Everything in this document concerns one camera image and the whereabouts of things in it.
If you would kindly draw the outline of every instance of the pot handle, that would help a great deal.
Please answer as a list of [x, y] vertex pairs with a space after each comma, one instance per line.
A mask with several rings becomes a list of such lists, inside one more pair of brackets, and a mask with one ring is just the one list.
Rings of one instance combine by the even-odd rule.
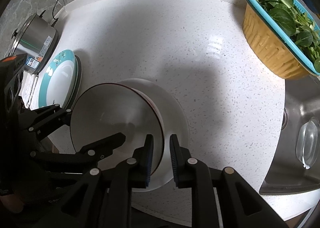
[[18, 29], [15, 29], [14, 30], [14, 32], [13, 32], [13, 34], [12, 34], [12, 36], [11, 36], [11, 39], [13, 38], [13, 37], [16, 37], [17, 36], [17, 34], [18, 34]]
[[45, 10], [39, 15], [40, 18], [42, 18], [42, 15], [44, 14]]

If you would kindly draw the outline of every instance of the white towel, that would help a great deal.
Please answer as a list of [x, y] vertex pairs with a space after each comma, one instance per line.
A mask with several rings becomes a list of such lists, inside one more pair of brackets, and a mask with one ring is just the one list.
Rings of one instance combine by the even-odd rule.
[[21, 96], [25, 108], [29, 108], [38, 81], [38, 75], [31, 75], [29, 73], [24, 72], [23, 76], [26, 77], [26, 82], [22, 88]]

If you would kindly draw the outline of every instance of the pot lid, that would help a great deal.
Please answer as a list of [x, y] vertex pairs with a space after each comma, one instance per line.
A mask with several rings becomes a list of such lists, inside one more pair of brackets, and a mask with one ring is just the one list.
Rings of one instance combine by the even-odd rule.
[[37, 13], [31, 15], [23, 24], [23, 26], [21, 27], [20, 31], [17, 32], [17, 29], [13, 32], [11, 39], [13, 39], [13, 37], [15, 37], [12, 46], [10, 48], [9, 51], [9, 55], [8, 56], [12, 56], [14, 51], [16, 50], [18, 43], [22, 37], [22, 35], [25, 33], [26, 29], [28, 28], [28, 26], [30, 25], [30, 23], [32, 22], [32, 20], [36, 17]]

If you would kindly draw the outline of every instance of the teal-rimmed plate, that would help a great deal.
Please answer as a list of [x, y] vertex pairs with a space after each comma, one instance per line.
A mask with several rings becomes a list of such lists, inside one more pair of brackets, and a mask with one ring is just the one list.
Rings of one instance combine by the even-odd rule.
[[72, 95], [77, 76], [76, 57], [64, 50], [47, 66], [39, 91], [39, 108], [59, 104], [64, 108]]
[[80, 84], [81, 84], [82, 65], [81, 65], [81, 60], [77, 55], [76, 55], [76, 67], [77, 67], [77, 74], [76, 74], [75, 86], [73, 87], [72, 95], [65, 109], [73, 109], [73, 106], [76, 102], [76, 97], [79, 92]]

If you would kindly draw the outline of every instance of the white bowl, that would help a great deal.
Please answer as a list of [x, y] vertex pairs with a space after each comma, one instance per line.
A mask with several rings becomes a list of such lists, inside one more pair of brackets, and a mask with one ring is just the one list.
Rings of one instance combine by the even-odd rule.
[[102, 159], [102, 170], [114, 168], [142, 147], [147, 134], [153, 135], [151, 174], [161, 162], [164, 131], [161, 116], [140, 92], [121, 84], [103, 83], [86, 90], [77, 100], [70, 122], [71, 140], [76, 151], [82, 146], [118, 132], [126, 136], [124, 144]]
[[157, 189], [173, 178], [169, 141], [176, 134], [181, 147], [189, 146], [189, 127], [185, 113], [175, 97], [157, 84], [140, 78], [121, 80], [118, 83], [143, 92], [159, 109], [164, 123], [164, 154], [159, 167], [150, 178], [145, 189], [134, 188], [134, 192], [144, 192]]

